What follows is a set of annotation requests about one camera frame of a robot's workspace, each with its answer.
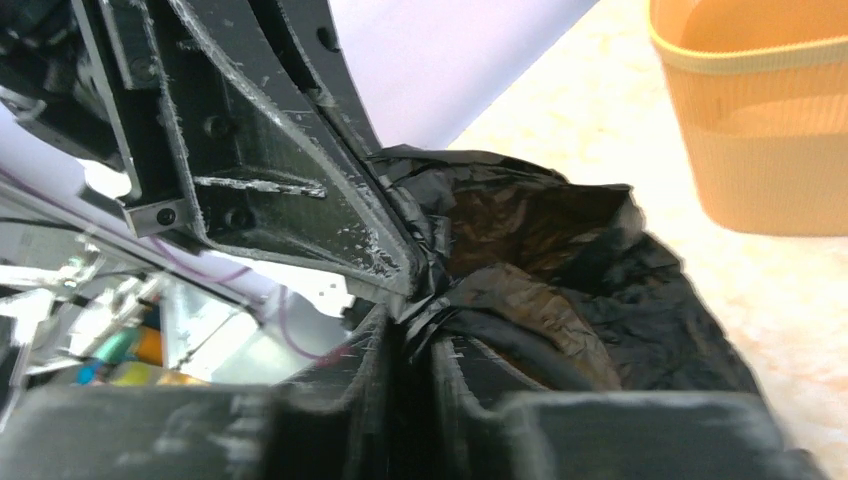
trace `beige floor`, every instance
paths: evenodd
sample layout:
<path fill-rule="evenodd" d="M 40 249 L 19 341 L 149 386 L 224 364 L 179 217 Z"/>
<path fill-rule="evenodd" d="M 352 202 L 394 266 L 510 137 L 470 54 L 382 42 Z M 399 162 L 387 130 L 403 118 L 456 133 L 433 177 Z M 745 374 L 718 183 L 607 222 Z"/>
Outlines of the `beige floor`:
<path fill-rule="evenodd" d="M 742 235 L 701 212 L 640 0 L 600 0 L 451 148 L 629 183 L 786 430 L 848 479 L 848 238 Z"/>

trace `garbage bag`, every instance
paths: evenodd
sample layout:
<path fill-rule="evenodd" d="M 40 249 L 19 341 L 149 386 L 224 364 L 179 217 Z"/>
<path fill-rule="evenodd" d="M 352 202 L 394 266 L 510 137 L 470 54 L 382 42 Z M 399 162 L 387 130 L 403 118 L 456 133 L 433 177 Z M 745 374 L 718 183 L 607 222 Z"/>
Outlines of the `garbage bag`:
<path fill-rule="evenodd" d="M 413 360 L 445 329 L 476 329 L 485 343 L 469 325 L 495 316 L 547 342 L 595 390 L 759 394 L 680 261 L 644 231 L 631 187 L 575 185 L 478 151 L 394 147 L 372 167 L 430 261 L 430 290 L 400 315 Z M 485 315 L 459 314 L 469 311 Z M 514 363 L 532 357 L 493 347 Z"/>

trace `orange bin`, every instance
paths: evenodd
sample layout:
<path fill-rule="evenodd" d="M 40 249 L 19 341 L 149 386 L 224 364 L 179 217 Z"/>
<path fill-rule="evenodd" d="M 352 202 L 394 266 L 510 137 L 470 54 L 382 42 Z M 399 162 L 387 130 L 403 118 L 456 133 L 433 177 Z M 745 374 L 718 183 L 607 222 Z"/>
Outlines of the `orange bin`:
<path fill-rule="evenodd" d="M 704 211 L 848 235 L 848 0 L 649 0 Z"/>

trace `plastic trash can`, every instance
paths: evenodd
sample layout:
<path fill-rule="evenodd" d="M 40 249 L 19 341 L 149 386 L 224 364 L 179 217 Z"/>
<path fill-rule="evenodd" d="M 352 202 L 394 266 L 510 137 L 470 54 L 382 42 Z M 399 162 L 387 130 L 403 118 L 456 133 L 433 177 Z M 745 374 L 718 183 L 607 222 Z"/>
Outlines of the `plastic trash can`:
<path fill-rule="evenodd" d="M 648 16 L 707 215 L 848 235 L 848 1 L 649 0 Z"/>

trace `bin rim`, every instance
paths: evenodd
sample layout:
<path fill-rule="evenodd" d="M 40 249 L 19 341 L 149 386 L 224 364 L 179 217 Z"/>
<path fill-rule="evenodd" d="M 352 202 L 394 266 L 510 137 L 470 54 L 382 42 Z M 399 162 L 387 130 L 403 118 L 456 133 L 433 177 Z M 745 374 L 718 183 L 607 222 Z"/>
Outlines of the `bin rim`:
<path fill-rule="evenodd" d="M 712 75 L 739 75 L 848 61 L 848 34 L 739 52 L 704 52 L 683 48 L 663 38 L 654 28 L 652 13 L 655 1 L 645 0 L 651 42 L 663 62 L 682 70 Z"/>

